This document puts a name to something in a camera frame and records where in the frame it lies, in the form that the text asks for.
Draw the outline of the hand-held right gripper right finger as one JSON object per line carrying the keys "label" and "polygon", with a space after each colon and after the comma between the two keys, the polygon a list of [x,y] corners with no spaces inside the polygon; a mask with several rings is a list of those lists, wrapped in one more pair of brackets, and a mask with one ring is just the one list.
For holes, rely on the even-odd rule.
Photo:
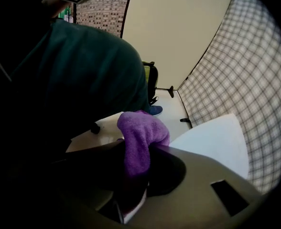
{"label": "hand-held right gripper right finger", "polygon": [[130,226],[236,226],[261,194],[216,160],[168,146],[151,146],[147,199]]}

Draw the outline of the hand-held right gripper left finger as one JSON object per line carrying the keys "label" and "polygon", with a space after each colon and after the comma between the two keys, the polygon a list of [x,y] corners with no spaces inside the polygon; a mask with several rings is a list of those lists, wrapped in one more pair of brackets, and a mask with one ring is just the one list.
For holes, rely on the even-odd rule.
{"label": "hand-held right gripper left finger", "polygon": [[124,175],[125,141],[65,153],[52,163],[65,190],[100,211],[121,188]]}

